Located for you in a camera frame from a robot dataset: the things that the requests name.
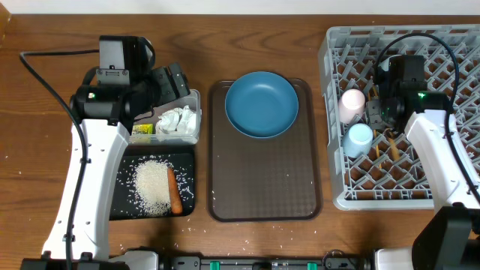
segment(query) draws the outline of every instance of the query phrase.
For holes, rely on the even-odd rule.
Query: dish rack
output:
[[[344,154],[341,141],[348,129],[338,119],[338,100],[348,89],[373,91],[373,66],[380,51],[409,33],[442,38],[460,68],[454,111],[460,138],[480,172],[480,25],[405,25],[333,27],[318,52],[320,85],[328,123],[328,168],[334,204],[340,210],[432,209],[434,203],[418,155],[404,134],[395,139],[400,159],[394,160],[385,134],[377,133],[368,154],[356,159]],[[452,94],[453,62],[445,49],[428,37],[408,37],[385,54],[415,54],[425,58],[428,91]],[[364,113],[362,122],[367,122]],[[377,158],[376,147],[380,156]]]

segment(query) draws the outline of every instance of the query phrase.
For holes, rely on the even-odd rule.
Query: light blue cup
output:
[[[372,147],[373,139],[374,132],[368,125],[354,124],[343,137],[343,152],[351,158],[358,158],[363,154],[368,154]]]

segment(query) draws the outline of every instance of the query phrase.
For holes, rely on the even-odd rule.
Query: wooden table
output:
[[[332,26],[480,23],[471,16],[20,16],[0,49],[0,260],[17,269],[39,257],[56,218],[71,150],[71,123],[22,66],[22,50],[98,48],[99,35],[142,35],[157,65],[179,62],[202,96],[196,145],[196,208],[188,217],[110,222],[110,253],[151,246],[169,255],[322,257],[333,248],[369,254],[411,245],[433,211],[340,211],[332,203],[326,157],[325,104],[317,51]],[[30,58],[66,100],[98,55]],[[312,221],[219,223],[206,209],[207,94],[218,80],[275,71],[307,81],[313,91],[324,206]]]

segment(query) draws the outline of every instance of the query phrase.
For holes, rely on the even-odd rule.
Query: clear plastic container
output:
[[[130,136],[130,144],[136,146],[188,146],[194,145],[198,142],[200,135],[200,122],[202,119],[202,110],[200,109],[200,93],[197,90],[190,90],[190,94],[186,97],[167,103],[163,106],[154,108],[154,115],[151,118],[136,121],[135,125],[153,124],[153,132],[155,132],[155,124],[158,122],[158,117],[167,110],[174,108],[183,108],[186,105],[196,113],[196,127],[195,131],[190,134],[134,134]],[[147,112],[139,115],[137,118],[150,116],[152,113]]]

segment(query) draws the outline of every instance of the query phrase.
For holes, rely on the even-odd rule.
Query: blue plate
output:
[[[275,137],[295,121],[299,99],[293,86],[277,74],[258,71],[237,79],[225,98],[226,117],[254,138]]]

